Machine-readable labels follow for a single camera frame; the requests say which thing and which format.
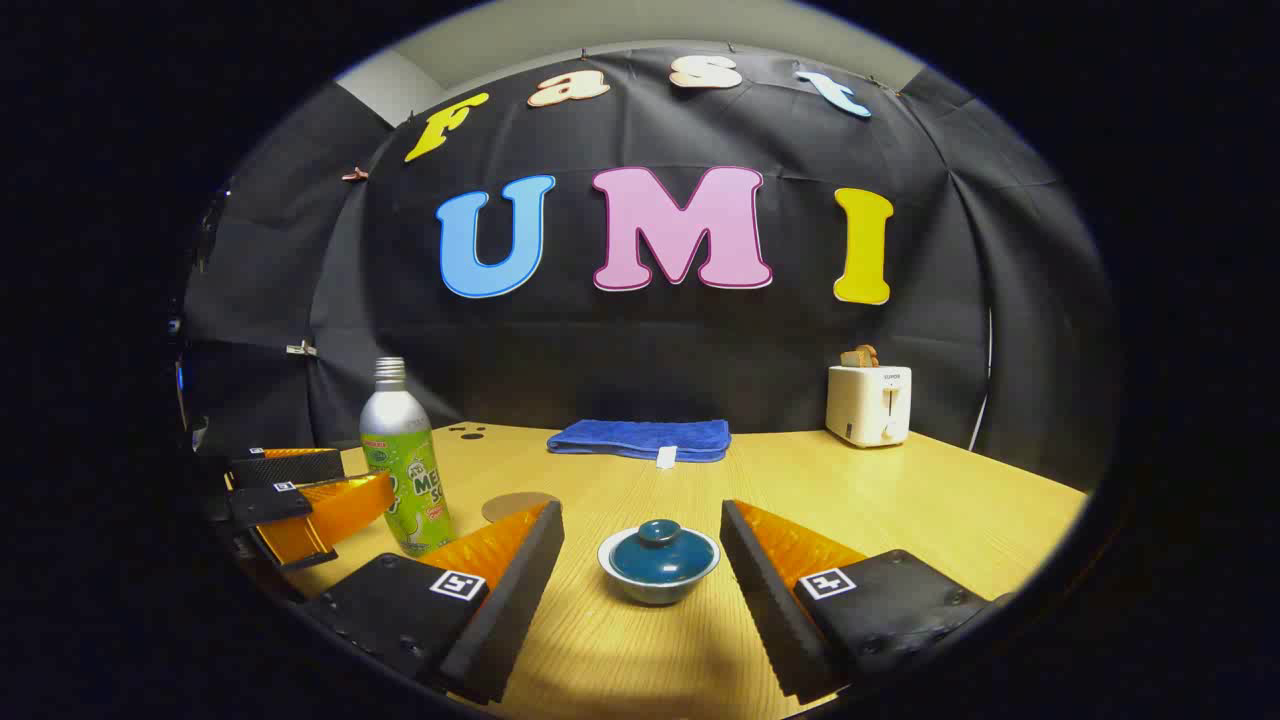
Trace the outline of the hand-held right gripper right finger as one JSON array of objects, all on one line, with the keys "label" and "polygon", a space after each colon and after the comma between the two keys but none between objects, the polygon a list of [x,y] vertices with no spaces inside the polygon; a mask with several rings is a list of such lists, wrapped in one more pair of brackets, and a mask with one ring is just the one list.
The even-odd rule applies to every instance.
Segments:
[{"label": "hand-held right gripper right finger", "polygon": [[719,542],[781,691],[803,703],[916,674],[1009,601],[906,550],[867,556],[744,501],[723,502]]}]

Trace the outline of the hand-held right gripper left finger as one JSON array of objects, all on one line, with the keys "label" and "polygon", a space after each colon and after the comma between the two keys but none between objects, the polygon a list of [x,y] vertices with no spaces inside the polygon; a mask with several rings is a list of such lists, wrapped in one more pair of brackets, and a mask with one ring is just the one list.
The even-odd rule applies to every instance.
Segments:
[{"label": "hand-held right gripper left finger", "polygon": [[401,684],[499,702],[563,539],[550,500],[421,559],[378,555],[300,615]]}]

